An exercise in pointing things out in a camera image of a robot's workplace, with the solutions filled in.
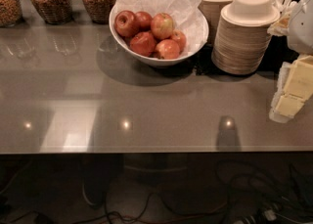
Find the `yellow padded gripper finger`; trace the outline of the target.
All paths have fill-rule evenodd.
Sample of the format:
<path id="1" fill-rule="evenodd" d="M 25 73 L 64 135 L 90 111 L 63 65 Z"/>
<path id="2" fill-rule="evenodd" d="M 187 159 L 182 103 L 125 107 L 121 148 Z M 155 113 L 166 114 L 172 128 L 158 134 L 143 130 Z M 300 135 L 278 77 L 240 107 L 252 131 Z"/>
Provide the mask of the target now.
<path id="1" fill-rule="evenodd" d="M 269 118 L 279 123 L 292 120 L 313 95 L 313 56 L 300 55 L 291 64 L 283 62 Z"/>
<path id="2" fill-rule="evenodd" d="M 273 22 L 267 32 L 273 36 L 287 36 L 289 34 L 289 21 L 291 13 L 284 13 L 277 21 Z"/>

